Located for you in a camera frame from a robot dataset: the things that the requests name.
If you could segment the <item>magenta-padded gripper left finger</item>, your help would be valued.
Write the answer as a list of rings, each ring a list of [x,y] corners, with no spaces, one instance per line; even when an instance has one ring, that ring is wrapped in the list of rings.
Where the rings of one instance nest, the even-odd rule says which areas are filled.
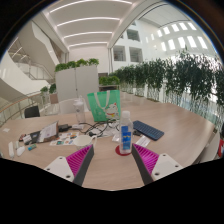
[[[94,147],[89,145],[68,157],[57,157],[45,168],[45,171],[81,186],[93,156]]]

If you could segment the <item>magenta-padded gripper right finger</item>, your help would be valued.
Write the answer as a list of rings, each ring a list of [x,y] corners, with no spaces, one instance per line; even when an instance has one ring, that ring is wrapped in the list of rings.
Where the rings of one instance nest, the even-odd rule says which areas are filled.
[[[137,144],[132,145],[132,155],[145,185],[182,169],[168,154],[157,154]]]

